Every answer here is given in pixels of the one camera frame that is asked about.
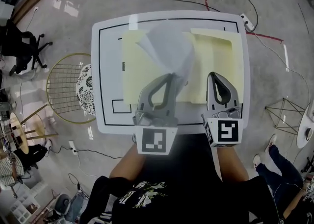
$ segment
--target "person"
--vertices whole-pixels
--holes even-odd
[[[253,159],[254,167],[270,186],[279,216],[285,220],[284,223],[314,223],[314,203],[306,196],[306,188],[310,181],[304,182],[298,170],[279,154],[275,145],[276,140],[277,135],[274,134],[265,152],[269,153],[282,176],[268,170],[258,154]]]
[[[13,85],[18,85],[23,82],[31,81],[37,77],[41,70],[41,67],[38,66],[32,70],[29,70],[23,74],[13,73],[11,76],[9,72],[0,70],[0,90],[10,88]]]
[[[6,153],[2,153],[0,155],[0,183],[4,186],[14,184],[19,176],[23,176],[25,171],[45,157],[51,146],[51,140],[48,140],[45,146],[29,146],[28,154],[17,149],[12,153],[12,164]]]
[[[249,223],[249,211],[277,224],[265,180],[249,180],[233,148],[217,148],[215,170],[205,134],[178,135],[169,155],[138,154],[134,144],[93,186],[80,224]]]

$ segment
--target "red line on floor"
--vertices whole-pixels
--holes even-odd
[[[255,35],[253,32],[246,32],[246,34],[250,34],[250,35]],[[267,36],[267,35],[263,35],[263,34],[257,34],[256,35],[260,36],[260,37],[264,37],[264,38],[270,38],[270,39],[273,39],[273,40],[278,40],[280,42],[283,42],[283,39],[280,39],[280,38],[275,38],[275,37],[272,37],[272,36]]]
[[[205,0],[206,9],[209,11],[207,0]]]

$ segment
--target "equipment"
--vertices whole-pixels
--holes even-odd
[[[231,147],[241,143],[243,119],[240,115],[234,86],[223,76],[211,72],[207,80],[207,112],[202,114],[211,147]]]
[[[163,101],[152,102],[153,95],[164,85]],[[166,74],[148,84],[140,93],[133,122],[137,151],[142,154],[168,155],[177,133],[178,119],[175,118],[176,76]]]

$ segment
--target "yellow paper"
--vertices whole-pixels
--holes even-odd
[[[177,96],[178,102],[206,103],[207,77],[217,72],[229,80],[243,102],[243,51],[241,36],[220,30],[192,29],[185,34],[195,48],[195,61],[188,84]],[[162,71],[137,44],[144,30],[129,30],[123,34],[122,56],[124,62],[123,99],[126,104],[137,104],[142,89]],[[163,90],[153,96],[153,103],[161,103]]]

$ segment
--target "striped shirt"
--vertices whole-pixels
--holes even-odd
[[[24,174],[23,165],[14,153],[12,154],[15,157],[15,167],[17,176],[22,176]],[[12,176],[12,165],[10,165],[10,159],[8,157],[0,160],[0,182],[5,186],[9,186],[15,183],[15,180]]]

